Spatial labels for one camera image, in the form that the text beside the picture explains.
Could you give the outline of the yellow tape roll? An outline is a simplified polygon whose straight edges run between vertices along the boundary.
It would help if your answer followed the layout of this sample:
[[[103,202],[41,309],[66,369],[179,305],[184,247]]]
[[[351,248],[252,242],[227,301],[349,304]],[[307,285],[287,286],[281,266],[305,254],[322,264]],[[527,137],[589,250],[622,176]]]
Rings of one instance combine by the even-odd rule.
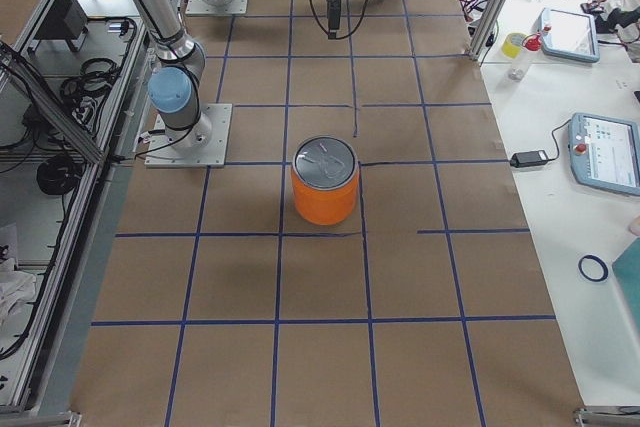
[[[522,49],[523,42],[527,35],[520,32],[513,32],[506,35],[501,46],[501,52],[510,59],[515,59]]]

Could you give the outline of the orange can with grey lid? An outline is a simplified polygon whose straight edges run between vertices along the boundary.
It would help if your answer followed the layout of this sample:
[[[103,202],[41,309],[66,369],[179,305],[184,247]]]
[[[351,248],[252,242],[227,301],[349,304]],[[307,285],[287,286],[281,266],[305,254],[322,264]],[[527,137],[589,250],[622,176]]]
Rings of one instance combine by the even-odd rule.
[[[344,221],[356,204],[359,164],[353,148],[344,140],[316,136],[304,140],[291,164],[294,206],[315,225]]]

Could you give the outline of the teach pendant far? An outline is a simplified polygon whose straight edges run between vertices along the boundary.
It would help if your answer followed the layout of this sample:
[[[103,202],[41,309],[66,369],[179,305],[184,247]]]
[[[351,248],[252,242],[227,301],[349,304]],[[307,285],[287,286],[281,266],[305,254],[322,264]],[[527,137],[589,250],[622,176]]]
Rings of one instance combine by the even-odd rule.
[[[545,54],[583,63],[600,60],[591,15],[546,7],[539,14],[536,28],[543,32],[541,42]]]

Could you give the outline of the teach pendant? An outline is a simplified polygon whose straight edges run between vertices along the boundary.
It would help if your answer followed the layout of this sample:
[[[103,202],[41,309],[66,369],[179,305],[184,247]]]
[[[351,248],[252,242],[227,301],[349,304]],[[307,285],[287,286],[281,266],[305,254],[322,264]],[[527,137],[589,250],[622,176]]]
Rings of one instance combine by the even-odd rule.
[[[600,60],[591,15],[546,7],[539,14],[536,28],[543,32],[541,42],[545,54],[583,63]]]
[[[575,180],[609,192],[639,196],[639,127],[628,120],[575,113],[568,126]]]

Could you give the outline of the black power brick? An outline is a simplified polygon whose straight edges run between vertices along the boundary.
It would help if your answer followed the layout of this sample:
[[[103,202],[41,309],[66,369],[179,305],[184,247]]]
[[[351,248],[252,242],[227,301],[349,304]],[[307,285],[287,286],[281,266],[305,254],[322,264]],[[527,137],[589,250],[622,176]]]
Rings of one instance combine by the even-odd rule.
[[[550,161],[544,150],[523,151],[514,153],[509,159],[513,168],[529,168],[544,166]]]

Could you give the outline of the teach pendant near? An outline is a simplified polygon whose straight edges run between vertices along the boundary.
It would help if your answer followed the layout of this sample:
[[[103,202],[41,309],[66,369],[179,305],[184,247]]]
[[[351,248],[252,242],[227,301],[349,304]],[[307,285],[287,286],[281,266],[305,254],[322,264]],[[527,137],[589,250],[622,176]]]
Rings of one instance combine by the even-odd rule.
[[[575,180],[609,192],[639,196],[639,127],[628,120],[575,113],[568,126]]]

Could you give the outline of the teal board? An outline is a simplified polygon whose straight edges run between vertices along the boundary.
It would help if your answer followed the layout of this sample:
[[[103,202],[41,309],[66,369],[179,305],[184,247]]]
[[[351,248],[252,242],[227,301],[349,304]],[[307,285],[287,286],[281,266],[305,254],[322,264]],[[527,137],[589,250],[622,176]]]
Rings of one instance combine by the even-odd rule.
[[[636,238],[613,262],[614,275],[636,324],[639,324],[639,243]]]

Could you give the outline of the white crumpled cloth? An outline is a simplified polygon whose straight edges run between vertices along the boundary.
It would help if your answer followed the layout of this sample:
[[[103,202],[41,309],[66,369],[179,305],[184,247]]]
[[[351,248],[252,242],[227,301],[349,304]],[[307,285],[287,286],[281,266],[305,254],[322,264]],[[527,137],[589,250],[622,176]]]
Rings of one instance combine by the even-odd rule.
[[[15,223],[1,228],[1,324],[36,298],[36,275],[19,269]]]

